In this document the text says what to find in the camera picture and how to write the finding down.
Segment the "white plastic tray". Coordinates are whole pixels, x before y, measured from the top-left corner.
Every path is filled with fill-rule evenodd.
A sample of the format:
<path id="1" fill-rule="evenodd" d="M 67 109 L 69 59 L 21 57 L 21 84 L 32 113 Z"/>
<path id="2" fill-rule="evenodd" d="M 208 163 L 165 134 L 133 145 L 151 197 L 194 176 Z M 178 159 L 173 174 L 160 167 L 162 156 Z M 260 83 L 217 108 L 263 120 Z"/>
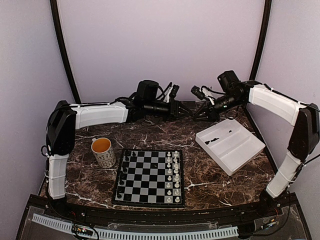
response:
<path id="1" fill-rule="evenodd" d="M 224 133 L 228 130 L 232 132 L 226 138 L 205 144 L 205 141 L 212 139 L 216 133 Z M 235 174 L 260 154 L 266 146 L 235 119 L 225 119 L 198 132 L 195 141 L 228 176 Z"/>

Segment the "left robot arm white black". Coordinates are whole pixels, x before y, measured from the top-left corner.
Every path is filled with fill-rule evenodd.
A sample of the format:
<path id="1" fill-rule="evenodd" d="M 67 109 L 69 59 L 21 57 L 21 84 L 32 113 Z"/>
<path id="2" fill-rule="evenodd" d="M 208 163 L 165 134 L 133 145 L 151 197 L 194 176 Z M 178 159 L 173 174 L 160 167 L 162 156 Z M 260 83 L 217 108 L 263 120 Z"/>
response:
<path id="1" fill-rule="evenodd" d="M 75 147 L 75 131 L 84 127 L 132 123 L 145 116 L 156 116 L 163 121 L 175 121 L 192 115 L 192 111 L 175 99 L 179 86 L 170 83 L 162 89 L 153 80 L 142 80 L 129 97 L 121 96 L 111 102 L 71 104 L 66 100 L 57 103 L 51 113 L 46 130 L 44 156 L 47 158 L 45 177 L 47 196 L 53 199 L 51 210 L 60 218 L 67 218 L 70 206 L 66 196 L 65 179 L 67 160 Z"/>

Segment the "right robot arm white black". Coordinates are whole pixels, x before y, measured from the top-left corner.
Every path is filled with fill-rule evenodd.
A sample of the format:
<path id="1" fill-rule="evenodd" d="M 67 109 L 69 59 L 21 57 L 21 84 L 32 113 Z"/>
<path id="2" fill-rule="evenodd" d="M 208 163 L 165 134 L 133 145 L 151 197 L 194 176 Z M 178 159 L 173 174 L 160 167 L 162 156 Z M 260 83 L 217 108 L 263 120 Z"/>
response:
<path id="1" fill-rule="evenodd" d="M 206 86 L 192 87 L 193 95 L 206 100 L 194 115 L 195 121 L 217 122 L 221 113 L 250 103 L 274 113 L 293 126 L 287 154 L 265 190 L 271 198 L 279 197 L 308 164 L 307 157 L 320 141 L 318 106 L 295 100 L 256 80 L 240 81 L 232 70 L 225 71 L 217 79 L 222 88 L 218 98 L 214 98 L 214 91 Z"/>

